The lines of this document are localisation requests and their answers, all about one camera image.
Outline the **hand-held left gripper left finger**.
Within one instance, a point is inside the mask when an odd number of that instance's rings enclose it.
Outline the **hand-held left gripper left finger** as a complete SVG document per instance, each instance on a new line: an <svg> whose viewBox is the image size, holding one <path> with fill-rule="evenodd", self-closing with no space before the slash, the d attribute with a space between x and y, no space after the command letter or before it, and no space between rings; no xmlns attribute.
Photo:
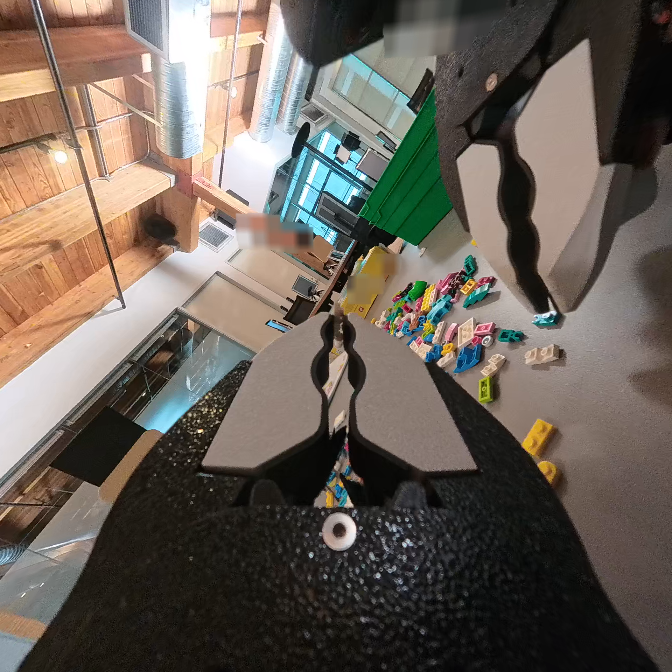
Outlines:
<svg viewBox="0 0 672 672"><path fill-rule="evenodd" d="M206 473L259 475L327 432L331 315L319 313L252 360L202 460Z"/></svg>

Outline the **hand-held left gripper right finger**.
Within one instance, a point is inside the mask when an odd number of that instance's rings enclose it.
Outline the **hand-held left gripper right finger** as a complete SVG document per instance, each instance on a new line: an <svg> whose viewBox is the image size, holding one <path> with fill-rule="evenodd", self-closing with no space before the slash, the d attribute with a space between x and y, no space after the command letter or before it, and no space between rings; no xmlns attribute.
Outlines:
<svg viewBox="0 0 672 672"><path fill-rule="evenodd" d="M427 365L409 346L348 319L349 431L366 448L428 476L477 466Z"/></svg>

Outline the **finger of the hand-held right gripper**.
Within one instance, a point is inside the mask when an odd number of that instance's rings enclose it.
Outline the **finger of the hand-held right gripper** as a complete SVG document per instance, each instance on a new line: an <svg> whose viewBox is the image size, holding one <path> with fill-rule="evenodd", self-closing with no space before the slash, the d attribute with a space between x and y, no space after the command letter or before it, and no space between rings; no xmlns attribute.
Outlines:
<svg viewBox="0 0 672 672"><path fill-rule="evenodd" d="M593 83L585 39L544 73L517 119L518 154L534 182L536 267L562 313L581 304L618 228L658 192L654 168L600 162Z"/></svg>
<svg viewBox="0 0 672 672"><path fill-rule="evenodd" d="M540 277L540 240L532 222L529 167L512 141L469 146L456 161L466 220L479 250L529 311L545 313L549 292Z"/></svg>

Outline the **pile of colourful lego bricks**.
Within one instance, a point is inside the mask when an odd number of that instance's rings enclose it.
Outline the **pile of colourful lego bricks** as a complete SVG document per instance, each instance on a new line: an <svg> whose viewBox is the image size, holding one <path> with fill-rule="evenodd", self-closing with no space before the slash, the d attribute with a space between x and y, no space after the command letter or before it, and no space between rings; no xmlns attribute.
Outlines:
<svg viewBox="0 0 672 672"><path fill-rule="evenodd" d="M493 275L480 275L477 260L470 254L459 270L439 280L408 283L371 322L404 341L424 363L462 374L484 367L495 354L492 348L503 343L497 340L499 332L513 329L475 313L475 307L494 298L497 282Z"/></svg>

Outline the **yellow lego box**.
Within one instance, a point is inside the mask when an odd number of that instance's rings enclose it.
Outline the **yellow lego box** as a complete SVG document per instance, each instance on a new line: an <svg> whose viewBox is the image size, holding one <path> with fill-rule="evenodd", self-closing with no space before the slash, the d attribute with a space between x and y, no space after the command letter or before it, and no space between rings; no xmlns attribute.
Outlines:
<svg viewBox="0 0 672 672"><path fill-rule="evenodd" d="M361 256L340 295L338 305L343 314L365 317L388 277L397 272L397 265L398 255L385 246L373 247Z"/></svg>

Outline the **yellow flat lego brick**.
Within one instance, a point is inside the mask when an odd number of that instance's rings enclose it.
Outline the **yellow flat lego brick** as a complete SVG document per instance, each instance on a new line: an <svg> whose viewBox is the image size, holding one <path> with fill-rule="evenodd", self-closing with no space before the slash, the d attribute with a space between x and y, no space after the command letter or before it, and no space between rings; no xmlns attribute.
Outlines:
<svg viewBox="0 0 672 672"><path fill-rule="evenodd" d="M555 425L543 419L536 419L521 446L530 456L539 458L556 432Z"/></svg>

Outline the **green plastic bin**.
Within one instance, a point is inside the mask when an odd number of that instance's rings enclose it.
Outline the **green plastic bin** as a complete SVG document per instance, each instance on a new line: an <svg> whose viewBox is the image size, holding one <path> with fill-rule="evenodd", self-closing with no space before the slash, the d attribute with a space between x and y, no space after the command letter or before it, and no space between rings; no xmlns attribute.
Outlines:
<svg viewBox="0 0 672 672"><path fill-rule="evenodd" d="M441 177L432 89L360 212L373 226L419 246L452 210Z"/></svg>

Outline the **black and cardboard panel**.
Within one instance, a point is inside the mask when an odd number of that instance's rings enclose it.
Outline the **black and cardboard panel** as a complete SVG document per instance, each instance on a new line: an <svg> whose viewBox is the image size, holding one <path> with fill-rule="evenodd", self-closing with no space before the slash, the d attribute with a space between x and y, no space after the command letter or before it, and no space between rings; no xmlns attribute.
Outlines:
<svg viewBox="0 0 672 672"><path fill-rule="evenodd" d="M159 430L146 430L113 408L105 407L50 466L97 486L99 499L112 505L162 437Z"/></svg>

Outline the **long metal ceiling pipe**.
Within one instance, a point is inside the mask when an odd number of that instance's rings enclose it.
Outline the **long metal ceiling pipe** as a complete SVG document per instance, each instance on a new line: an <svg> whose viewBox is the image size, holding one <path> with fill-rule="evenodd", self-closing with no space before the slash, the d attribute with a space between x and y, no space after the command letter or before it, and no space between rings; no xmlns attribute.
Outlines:
<svg viewBox="0 0 672 672"><path fill-rule="evenodd" d="M110 269L110 273L112 274L112 279L113 283L115 286L116 290L116 298L120 303L120 306L122 309L126 309L126 301L124 299L124 295L122 292L122 288L120 285L120 280L118 277L118 274L115 269L115 265L113 262L113 256L112 252L110 250L110 246L108 244L108 240L105 234L104 230L104 225L102 223L102 218L100 216L99 208L97 206L97 201L96 197L93 191L93 187L91 185L91 181L89 178L88 170L86 167L85 163L85 158L83 156L83 149L81 147L81 144L79 142L79 139L77 137L77 130L75 128L74 120L72 117L72 113L69 107L65 87L63 84L63 79L61 77L61 72L58 67L58 63L56 61L56 56L55 52L53 49L52 41L50 39L49 33L48 33L48 28L46 25L46 20L44 18L44 13L42 11L42 6L39 1L30 1L32 13L34 16L34 21L36 23L36 30L38 32L38 37L40 39L44 54L46 56L46 63L48 66L48 70L50 72L51 79L54 83L55 86L55 91L58 97L58 102L61 106L61 110L64 116L64 120L66 122L66 128L69 133L69 138L70 138L70 147L72 147L73 151L75 152L75 156L77 159L77 164L79 166L79 170L81 173L81 176L83 178L83 185L85 187L85 192L88 197L89 201L89 206L91 208L91 212L93 214L94 221L96 223L96 227L99 233L99 237L101 239L101 243L104 248L105 256L107 259L107 264Z"/></svg>

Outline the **metal vent box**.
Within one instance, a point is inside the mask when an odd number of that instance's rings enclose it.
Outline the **metal vent box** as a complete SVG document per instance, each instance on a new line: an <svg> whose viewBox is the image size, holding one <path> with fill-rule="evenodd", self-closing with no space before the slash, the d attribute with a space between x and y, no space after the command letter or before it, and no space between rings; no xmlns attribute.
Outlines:
<svg viewBox="0 0 672 672"><path fill-rule="evenodd" d="M124 1L128 34L169 63L202 52L210 39L210 1Z"/></svg>

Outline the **wall vent grille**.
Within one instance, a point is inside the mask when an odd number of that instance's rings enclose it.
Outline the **wall vent grille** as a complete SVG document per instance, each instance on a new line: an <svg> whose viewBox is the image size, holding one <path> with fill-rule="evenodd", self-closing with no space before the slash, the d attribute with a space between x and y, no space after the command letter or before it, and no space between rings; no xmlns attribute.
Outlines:
<svg viewBox="0 0 672 672"><path fill-rule="evenodd" d="M199 244L215 253L221 252L234 239L230 230L212 220L206 220L199 228Z"/></svg>

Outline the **wide silver air duct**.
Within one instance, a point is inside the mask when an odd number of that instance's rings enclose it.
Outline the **wide silver air duct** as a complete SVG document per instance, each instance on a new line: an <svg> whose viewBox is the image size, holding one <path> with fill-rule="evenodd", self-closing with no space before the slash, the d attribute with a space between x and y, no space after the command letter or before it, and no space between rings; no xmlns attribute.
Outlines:
<svg viewBox="0 0 672 672"><path fill-rule="evenodd" d="M151 64L158 149L181 160L199 155L205 135L208 56L169 63L152 55Z"/></svg>

